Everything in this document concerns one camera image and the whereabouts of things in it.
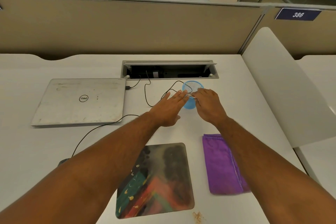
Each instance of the blue sign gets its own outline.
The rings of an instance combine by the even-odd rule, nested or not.
[[[315,9],[283,8],[280,10],[275,19],[313,21],[320,13],[321,10],[315,10]]]

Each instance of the purple towel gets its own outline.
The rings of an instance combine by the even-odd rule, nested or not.
[[[212,194],[234,195],[250,191],[230,148],[220,134],[204,134],[203,149]]]

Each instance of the white desk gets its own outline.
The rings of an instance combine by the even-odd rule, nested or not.
[[[336,112],[336,56],[308,55],[297,60]],[[336,198],[336,137],[296,149],[308,174]]]
[[[0,129],[0,210],[20,197],[47,175],[58,162],[69,158],[79,140],[93,126],[32,128],[29,126],[46,86],[53,78],[117,78],[122,60],[213,60],[219,79],[200,79],[215,90],[227,114],[265,144],[303,170],[258,86],[240,55],[77,55],[46,61],[25,54],[0,55],[1,129]],[[147,99],[156,103],[175,80],[153,80]],[[149,110],[144,85],[140,83],[125,94],[125,114]],[[214,196],[209,192],[202,135],[217,133],[201,120],[196,109],[180,111],[181,119],[170,128],[160,128],[148,144],[183,142],[189,161],[195,207],[192,210],[118,220],[115,217],[116,193],[98,223],[192,223],[193,212],[204,216],[202,223],[268,223],[252,193]],[[127,117],[122,124],[129,121]],[[78,147],[85,149],[118,126],[105,126],[90,133]]]

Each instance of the laptop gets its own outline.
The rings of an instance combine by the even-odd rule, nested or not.
[[[126,79],[52,79],[32,126],[112,123],[123,116]]]

